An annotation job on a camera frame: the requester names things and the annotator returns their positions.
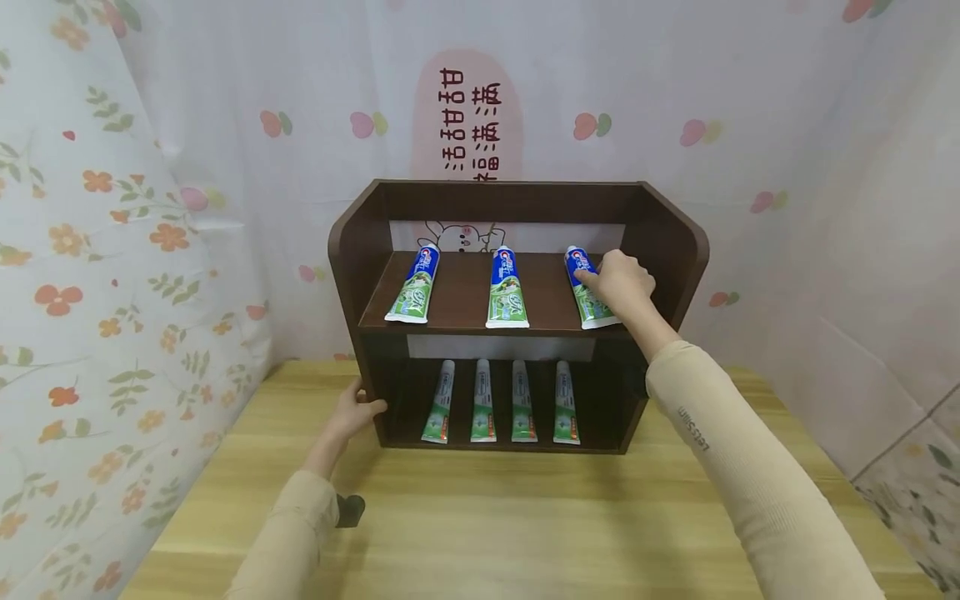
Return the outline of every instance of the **sleeve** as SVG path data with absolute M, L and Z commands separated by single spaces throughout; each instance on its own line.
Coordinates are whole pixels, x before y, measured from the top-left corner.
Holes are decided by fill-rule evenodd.
M 647 388 L 719 491 L 765 598 L 883 598 L 827 499 L 706 352 L 666 346 Z
M 339 517 L 337 493 L 328 481 L 307 470 L 294 473 L 224 598 L 300 600 Z

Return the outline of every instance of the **toothpaste tube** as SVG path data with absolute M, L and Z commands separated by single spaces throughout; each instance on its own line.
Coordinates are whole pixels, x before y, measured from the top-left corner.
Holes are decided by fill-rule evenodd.
M 564 262 L 566 263 L 566 276 L 569 277 L 570 285 L 573 286 L 573 298 L 577 301 L 577 310 L 580 311 L 580 328 L 596 329 L 620 323 L 620 320 L 616 318 L 610 308 L 598 300 L 586 285 L 573 276 L 573 272 L 578 269 L 591 273 L 597 272 L 593 268 L 593 264 L 590 263 L 587 251 L 583 248 L 570 246 L 564 254 Z
M 557 363 L 557 405 L 553 418 L 553 441 L 555 444 L 580 445 L 580 430 L 577 428 L 577 409 L 573 405 L 573 380 L 570 366 L 565 360 Z
M 426 310 L 430 307 L 430 292 L 433 290 L 433 277 L 440 264 L 440 250 L 433 244 L 420 248 L 407 280 L 403 282 L 390 312 L 384 321 L 402 323 L 426 323 Z
M 433 408 L 423 426 L 420 439 L 434 444 L 446 444 L 446 434 L 450 425 L 450 396 L 453 394 L 453 361 L 444 360 L 440 367 L 440 379 L 437 391 L 433 394 Z
M 496 442 L 493 426 L 493 401 L 490 393 L 490 361 L 477 361 L 476 381 L 473 384 L 473 426 L 471 442 Z
M 516 255 L 506 246 L 501 246 L 493 253 L 487 329 L 529 326 L 520 279 L 516 275 Z
M 511 442 L 535 442 L 537 427 L 534 425 L 533 405 L 530 403 L 530 380 L 522 360 L 514 361 L 514 425 Z

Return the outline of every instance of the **wooden table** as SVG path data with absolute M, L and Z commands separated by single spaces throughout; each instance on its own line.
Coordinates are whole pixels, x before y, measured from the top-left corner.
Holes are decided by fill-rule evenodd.
M 260 387 L 123 594 L 219 598 L 353 363 L 287 363 Z M 939 598 L 758 377 L 733 379 L 837 510 L 890 599 Z M 307 598 L 759 598 L 696 459 L 654 403 L 625 456 L 380 449 L 338 466 L 360 527 L 333 536 Z

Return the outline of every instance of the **dark brown shelf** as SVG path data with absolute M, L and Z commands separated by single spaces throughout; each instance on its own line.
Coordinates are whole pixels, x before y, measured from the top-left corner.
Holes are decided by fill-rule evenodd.
M 530 398 L 533 402 L 536 442 L 511 442 L 513 399 L 511 397 L 512 362 L 491 360 L 491 392 L 496 442 L 472 443 L 470 422 L 473 418 L 473 380 L 476 361 L 456 360 L 453 396 L 450 402 L 450 428 L 447 444 L 423 442 L 420 435 L 430 414 L 433 393 L 443 361 L 411 358 L 395 396 L 396 409 L 387 420 L 387 445 L 429 449 L 510 450 L 539 452 L 617 452 L 623 440 L 624 425 L 619 412 L 622 373 L 612 365 L 570 363 L 573 394 L 577 406 L 577 424 L 581 444 L 554 444 L 554 361 L 527 361 Z
M 400 291 L 416 252 L 394 252 L 360 318 L 363 333 L 524 335 L 544 337 L 626 338 L 623 325 L 583 330 L 577 304 L 566 277 L 562 254 L 519 252 L 516 269 L 530 327 L 487 329 L 487 301 L 490 294 L 492 254 L 444 252 L 434 279 L 426 324 L 388 322 L 390 310 Z
M 559 253 L 516 258 L 530 327 L 487 329 L 492 256 L 445 252 L 434 280 L 426 324 L 383 320 L 396 299 L 413 252 L 396 252 L 391 221 L 566 223 L 623 226 L 620 250 L 657 279 L 652 300 L 680 327 L 707 267 L 704 231 L 645 181 L 375 180 L 330 229 L 327 251 L 364 388 L 385 398 L 374 420 L 380 444 L 430 449 L 622 454 L 647 403 L 643 354 L 623 325 L 583 330 Z M 571 363 L 581 445 L 553 443 L 556 361 L 527 364 L 540 440 L 510 441 L 511 363 L 491 360 L 493 417 L 499 440 L 469 441 L 476 363 L 455 361 L 448 444 L 422 442 L 441 360 L 410 356 L 416 334 L 541 336 L 592 339 L 586 362 Z M 470 344 L 469 339 L 453 341 Z

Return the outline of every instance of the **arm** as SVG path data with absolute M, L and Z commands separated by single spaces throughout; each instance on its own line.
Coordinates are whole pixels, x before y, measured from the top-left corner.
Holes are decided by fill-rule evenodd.
M 337 400 L 333 416 L 303 466 L 293 474 L 224 595 L 227 600 L 299 600 L 304 582 L 337 524 L 330 475 L 349 439 L 387 410 L 383 400 L 358 402 L 357 378 Z
M 829 503 L 727 374 L 650 302 L 653 278 L 621 251 L 577 277 L 627 326 L 647 387 L 716 486 L 764 597 L 883 598 Z

